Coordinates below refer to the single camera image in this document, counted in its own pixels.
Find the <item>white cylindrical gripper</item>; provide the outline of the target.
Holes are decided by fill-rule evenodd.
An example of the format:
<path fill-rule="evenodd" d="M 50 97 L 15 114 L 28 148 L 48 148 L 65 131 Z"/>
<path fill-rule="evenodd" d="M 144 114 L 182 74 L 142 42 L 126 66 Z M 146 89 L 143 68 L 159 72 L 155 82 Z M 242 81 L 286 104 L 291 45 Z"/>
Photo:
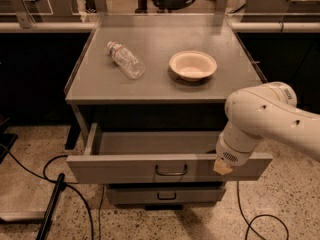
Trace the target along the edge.
<path fill-rule="evenodd" d="M 242 166 L 248 161 L 261 141 L 261 137 L 246 133 L 229 121 L 216 144 L 217 159 L 213 170 L 220 175 L 232 173 L 233 167 Z"/>

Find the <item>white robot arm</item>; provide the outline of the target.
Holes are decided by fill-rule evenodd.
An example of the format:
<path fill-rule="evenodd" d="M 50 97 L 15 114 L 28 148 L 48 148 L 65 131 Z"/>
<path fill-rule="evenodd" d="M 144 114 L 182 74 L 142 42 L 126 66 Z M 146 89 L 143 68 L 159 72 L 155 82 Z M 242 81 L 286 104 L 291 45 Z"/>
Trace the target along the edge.
<path fill-rule="evenodd" d="M 283 82 L 233 92 L 225 114 L 228 122 L 219 135 L 213 166 L 220 175 L 244 165 L 265 138 L 320 160 L 320 115 L 299 109 L 294 90 Z"/>

